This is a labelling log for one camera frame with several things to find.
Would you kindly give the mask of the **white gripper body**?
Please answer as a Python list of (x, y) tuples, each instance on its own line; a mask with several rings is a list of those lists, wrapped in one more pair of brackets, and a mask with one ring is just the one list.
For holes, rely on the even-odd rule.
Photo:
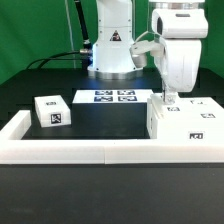
[(161, 38), (160, 43), (164, 53), (159, 71), (166, 87), (173, 92), (191, 92), (199, 68), (201, 41)]

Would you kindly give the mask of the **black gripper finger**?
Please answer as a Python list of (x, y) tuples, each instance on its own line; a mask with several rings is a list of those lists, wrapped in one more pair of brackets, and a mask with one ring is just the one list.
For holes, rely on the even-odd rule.
[(175, 92), (164, 90), (162, 93), (163, 102), (167, 105), (174, 104), (176, 101), (176, 97), (177, 97), (177, 94)]

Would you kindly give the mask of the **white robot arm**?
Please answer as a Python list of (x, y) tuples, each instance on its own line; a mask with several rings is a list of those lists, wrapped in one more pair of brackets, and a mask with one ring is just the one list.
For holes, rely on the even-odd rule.
[(172, 104), (196, 82), (202, 44), (208, 34), (205, 0), (148, 0), (151, 41), (134, 35), (134, 0), (96, 0), (98, 38), (91, 77), (127, 79), (147, 65), (147, 54), (162, 78), (162, 100)]

